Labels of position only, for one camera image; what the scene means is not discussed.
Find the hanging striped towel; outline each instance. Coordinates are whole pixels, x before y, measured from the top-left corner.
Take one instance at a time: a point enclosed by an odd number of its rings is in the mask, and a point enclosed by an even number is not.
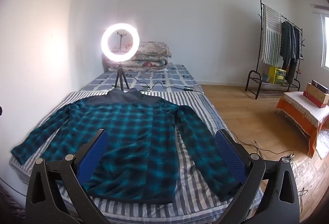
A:
[[[281,15],[270,7],[263,7],[262,61],[272,66],[278,65],[281,46]]]

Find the window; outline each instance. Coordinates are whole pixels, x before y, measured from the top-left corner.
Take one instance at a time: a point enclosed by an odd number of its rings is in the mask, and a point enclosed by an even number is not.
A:
[[[329,69],[329,15],[322,14],[323,55],[322,66]]]

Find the tripod leg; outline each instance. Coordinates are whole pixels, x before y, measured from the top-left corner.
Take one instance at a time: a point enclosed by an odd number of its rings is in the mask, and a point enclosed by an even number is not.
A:
[[[116,84],[114,85],[114,88],[116,88],[118,85],[119,72],[120,72],[120,70],[118,70],[118,73],[116,74]]]
[[[122,75],[123,75],[124,81],[126,82],[126,86],[129,89],[129,85],[128,85],[127,78],[126,78],[124,71],[122,71]]]
[[[120,69],[120,87],[121,87],[121,90],[123,91],[122,73],[123,73],[123,71]]]

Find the black box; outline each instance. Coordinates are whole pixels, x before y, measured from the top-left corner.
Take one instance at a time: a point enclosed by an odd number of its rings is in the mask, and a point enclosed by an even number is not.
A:
[[[328,88],[319,84],[317,81],[312,80],[312,85],[315,86],[317,89],[319,89],[320,91],[322,91],[325,94],[328,94],[328,92],[329,92]]]

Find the clothes rack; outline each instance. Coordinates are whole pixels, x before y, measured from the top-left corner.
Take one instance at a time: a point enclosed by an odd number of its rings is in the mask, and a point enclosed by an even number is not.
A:
[[[245,88],[245,91],[249,90],[251,93],[253,93],[255,95],[255,99],[258,98],[258,96],[281,96],[281,94],[260,94],[259,92],[262,90],[262,91],[276,91],[276,92],[288,92],[289,89],[291,88],[296,88],[298,89],[297,91],[299,91],[300,89],[300,82],[297,80],[297,77],[298,77],[298,74],[300,74],[300,71],[299,71],[299,67],[300,67],[300,61],[303,60],[302,57],[300,57],[298,59],[298,68],[297,68],[297,71],[296,71],[296,77],[294,78],[294,81],[296,81],[298,83],[298,86],[296,86],[295,84],[289,84],[287,83],[286,81],[284,82],[283,85],[277,85],[277,84],[272,84],[272,83],[266,83],[266,82],[263,82],[262,80],[262,75],[258,72],[258,66],[259,66],[259,59],[260,59],[260,56],[261,56],[261,50],[262,50],[262,31],[263,31],[263,6],[264,4],[262,3],[262,0],[260,0],[260,4],[261,4],[261,13],[258,14],[261,18],[261,38],[260,38],[260,41],[259,41],[259,51],[258,51],[258,60],[257,60],[257,66],[256,66],[256,70],[251,70],[248,74],[248,79],[247,79],[247,84],[246,84],[246,88]],[[296,26],[293,22],[291,22],[290,20],[288,20],[286,17],[282,16],[280,14],[280,16],[285,19],[286,21],[288,21],[290,24],[292,24],[293,26],[295,26],[297,29],[300,30],[301,32],[301,39],[302,39],[302,47],[305,46],[303,44],[304,40],[303,40],[303,28],[299,28],[298,26]],[[252,73],[255,73],[259,76],[259,78],[257,77],[251,77],[251,74]],[[248,88],[248,85],[249,85],[249,81],[250,79],[252,81],[255,81],[256,83],[258,83],[258,88],[257,88],[257,92],[255,93],[253,90],[249,89]],[[278,89],[261,89],[262,85],[269,85],[269,86],[277,86]]]

